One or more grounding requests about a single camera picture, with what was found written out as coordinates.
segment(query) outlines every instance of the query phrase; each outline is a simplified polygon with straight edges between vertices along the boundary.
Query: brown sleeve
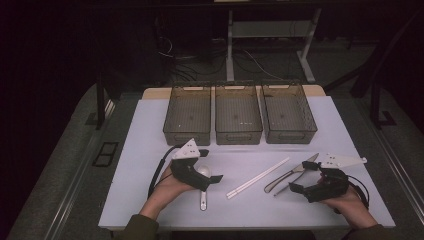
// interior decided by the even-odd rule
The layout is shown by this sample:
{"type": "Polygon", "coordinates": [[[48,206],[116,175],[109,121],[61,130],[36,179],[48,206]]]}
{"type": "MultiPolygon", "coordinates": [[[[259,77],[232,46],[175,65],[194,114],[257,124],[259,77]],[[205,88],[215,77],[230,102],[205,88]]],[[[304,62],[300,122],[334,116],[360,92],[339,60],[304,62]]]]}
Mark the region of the brown sleeve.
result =
{"type": "Polygon", "coordinates": [[[394,240],[394,237],[381,224],[357,230],[350,234],[349,240],[394,240]]]}
{"type": "Polygon", "coordinates": [[[114,240],[154,240],[159,224],[143,215],[133,215],[125,227],[114,240]]]}

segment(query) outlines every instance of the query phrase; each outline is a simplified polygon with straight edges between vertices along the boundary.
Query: desk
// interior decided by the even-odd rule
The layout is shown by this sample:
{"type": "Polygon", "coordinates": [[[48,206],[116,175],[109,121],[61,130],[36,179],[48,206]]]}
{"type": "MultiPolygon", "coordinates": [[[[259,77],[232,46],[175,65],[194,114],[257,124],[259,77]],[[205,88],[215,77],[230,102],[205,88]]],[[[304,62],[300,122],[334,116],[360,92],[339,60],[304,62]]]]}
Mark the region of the desk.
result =
{"type": "MultiPolygon", "coordinates": [[[[207,165],[212,175],[223,174],[224,177],[219,184],[208,188],[206,211],[199,208],[198,190],[184,193],[159,216],[161,230],[347,227],[342,216],[334,214],[320,203],[308,203],[300,194],[286,191],[273,197],[273,193],[287,182],[281,183],[270,194],[263,191],[270,181],[317,152],[320,153],[317,161],[326,153],[358,157],[332,99],[323,96],[319,86],[305,86],[305,92],[318,126],[317,133],[308,145],[267,144],[262,136],[259,145],[218,146],[212,117],[211,145],[201,147],[208,149],[209,155],[200,158],[195,167],[207,165]],[[226,193],[286,157],[290,157],[290,160],[277,170],[234,198],[226,198],[226,193]]],[[[100,218],[100,227],[122,230],[131,215],[138,213],[144,204],[156,166],[170,147],[162,132],[169,93],[170,89],[147,89],[139,101],[100,218]]],[[[343,170],[367,186],[371,195],[370,212],[376,220],[386,227],[395,226],[365,167],[357,165],[343,170]]],[[[299,180],[299,184],[314,185],[318,179],[319,172],[309,171],[299,180]]]]}

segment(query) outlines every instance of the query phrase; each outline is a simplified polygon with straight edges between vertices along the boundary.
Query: knife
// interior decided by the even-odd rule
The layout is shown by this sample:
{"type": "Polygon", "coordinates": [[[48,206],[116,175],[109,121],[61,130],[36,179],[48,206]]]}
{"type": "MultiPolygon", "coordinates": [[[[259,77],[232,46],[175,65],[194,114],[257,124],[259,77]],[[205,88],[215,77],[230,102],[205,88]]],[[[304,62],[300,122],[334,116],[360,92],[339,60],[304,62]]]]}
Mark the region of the knife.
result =
{"type": "MultiPolygon", "coordinates": [[[[318,158],[319,153],[313,155],[312,157],[308,158],[308,160],[306,160],[307,162],[314,162],[317,158],[318,158]]],[[[302,163],[299,164],[298,166],[296,166],[295,168],[293,168],[292,170],[284,173],[283,175],[281,175],[280,177],[278,177],[277,179],[275,179],[274,181],[272,181],[271,183],[269,183],[268,185],[265,186],[264,191],[266,193],[269,193],[272,191],[272,189],[275,188],[275,186],[277,186],[281,181],[283,181],[284,179],[286,179],[287,177],[291,176],[294,173],[298,173],[298,172],[304,172],[305,168],[303,167],[302,163]]]]}

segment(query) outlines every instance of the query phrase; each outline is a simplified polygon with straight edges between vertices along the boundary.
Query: knife handle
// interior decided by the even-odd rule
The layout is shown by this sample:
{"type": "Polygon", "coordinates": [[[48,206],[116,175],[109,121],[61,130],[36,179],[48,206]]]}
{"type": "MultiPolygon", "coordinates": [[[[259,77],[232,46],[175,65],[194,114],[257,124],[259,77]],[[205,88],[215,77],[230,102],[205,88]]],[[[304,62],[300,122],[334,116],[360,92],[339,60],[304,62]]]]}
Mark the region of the knife handle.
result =
{"type": "Polygon", "coordinates": [[[289,172],[283,174],[281,177],[275,179],[270,184],[268,184],[268,185],[265,186],[264,191],[266,193],[271,192],[272,189],[275,188],[275,186],[277,186],[281,181],[283,181],[286,177],[290,176],[291,174],[293,174],[293,171],[289,171],[289,172]]]}

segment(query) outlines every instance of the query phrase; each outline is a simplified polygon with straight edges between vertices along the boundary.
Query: table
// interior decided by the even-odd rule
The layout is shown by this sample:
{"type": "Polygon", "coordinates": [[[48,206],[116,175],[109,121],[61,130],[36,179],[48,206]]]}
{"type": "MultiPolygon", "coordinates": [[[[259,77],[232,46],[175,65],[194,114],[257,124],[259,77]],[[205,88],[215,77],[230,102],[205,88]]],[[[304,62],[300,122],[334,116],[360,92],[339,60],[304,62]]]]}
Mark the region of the table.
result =
{"type": "MultiPolygon", "coordinates": [[[[267,144],[262,136],[259,145],[216,145],[212,117],[209,155],[200,158],[195,167],[207,165],[212,175],[223,174],[219,184],[208,188],[208,209],[200,210],[200,191],[182,194],[159,216],[163,231],[170,230],[243,230],[243,229],[318,229],[347,227],[341,215],[334,214],[320,203],[291,191],[270,194],[265,185],[292,169],[315,153],[319,162],[326,153],[359,157],[358,152],[330,97],[319,86],[304,86],[318,131],[310,144],[267,144]],[[234,198],[226,193],[250,180],[286,157],[290,160],[234,198]]],[[[113,178],[99,226],[112,231],[122,230],[131,215],[139,212],[147,198],[150,180],[156,166],[170,148],[162,132],[170,88],[147,89],[139,101],[113,178]]],[[[378,190],[364,165],[343,169],[359,178],[368,188],[370,212],[386,227],[395,226],[378,190]]],[[[319,172],[308,171],[299,184],[316,184],[319,172]]]]}

